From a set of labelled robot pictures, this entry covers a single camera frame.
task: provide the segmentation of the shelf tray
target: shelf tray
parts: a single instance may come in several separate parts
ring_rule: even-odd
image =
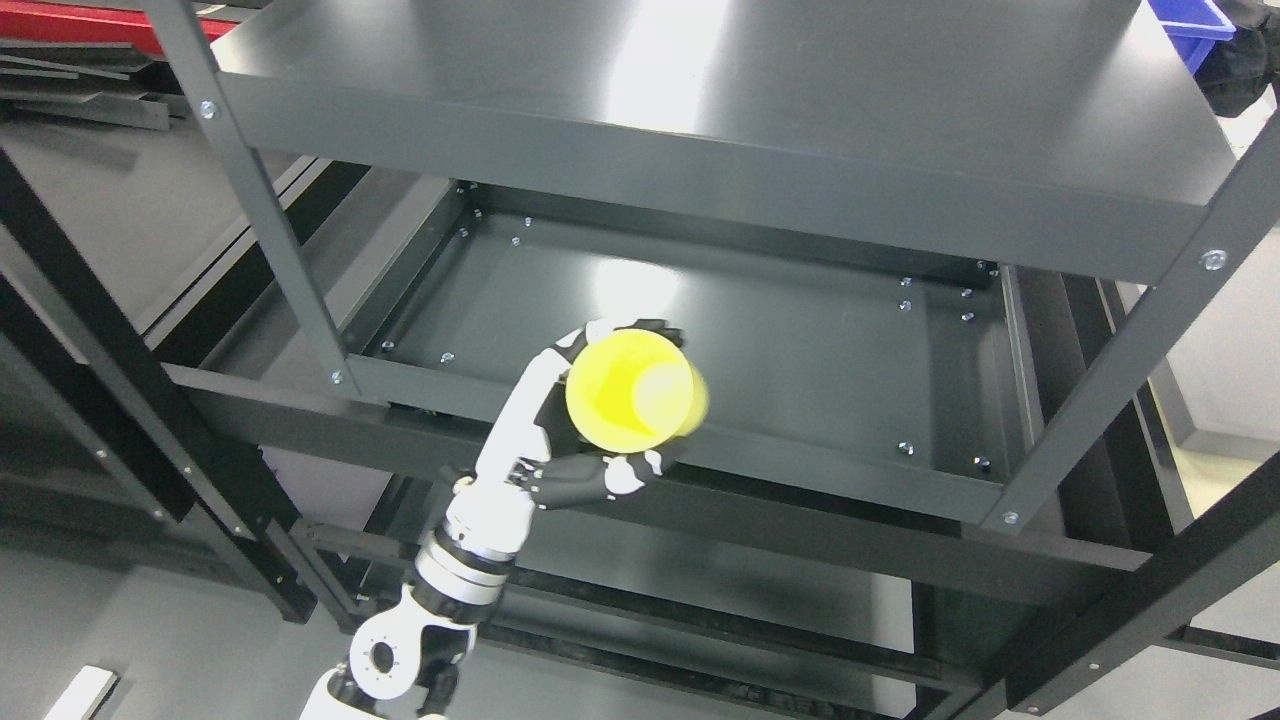
[[[1020,459],[1025,369],[986,270],[965,296],[945,275],[904,284],[897,268],[732,247],[731,227],[673,234],[681,223],[666,214],[483,186],[453,202],[443,237],[417,238],[435,247],[430,261],[406,251],[401,263],[421,272],[388,314],[372,310],[380,329],[352,357],[364,393],[492,420],[529,359],[566,332],[598,316],[664,318],[686,331],[712,396],[686,456],[695,465],[973,521]],[[940,273],[975,266],[904,258]],[[348,328],[370,324],[361,314]]]
[[[1107,0],[276,0],[215,54],[260,147],[1146,283],[1233,164]]]

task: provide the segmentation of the red object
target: red object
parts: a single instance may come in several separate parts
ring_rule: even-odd
[[[227,20],[200,20],[210,41],[236,27]],[[129,42],[143,53],[163,55],[146,13],[27,0],[0,0],[0,36],[47,42]]]

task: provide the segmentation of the black bag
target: black bag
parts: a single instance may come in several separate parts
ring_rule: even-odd
[[[1235,118],[1268,85],[1280,85],[1280,8],[1261,0],[1217,0],[1217,6],[1235,24],[1235,36],[1213,45],[1196,70],[1196,83],[1213,114]]]

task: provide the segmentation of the bolt hole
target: bolt hole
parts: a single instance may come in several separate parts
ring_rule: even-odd
[[[383,674],[390,673],[392,667],[396,666],[396,651],[387,643],[375,643],[369,659],[374,661],[374,667]]]

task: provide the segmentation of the shelf upright post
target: shelf upright post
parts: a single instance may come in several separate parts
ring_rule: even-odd
[[[146,0],[143,8],[312,352],[339,392],[358,396],[360,388],[347,365],[347,352],[333,316],[307,270],[293,227],[275,197],[261,158],[244,143],[236,124],[236,115],[218,82],[218,60],[191,3]]]
[[[1235,164],[1160,282],[1117,319],[1102,348],[1014,473],[983,527],[1016,533],[1106,430],[1124,404],[1226,284],[1280,217],[1280,120]]]

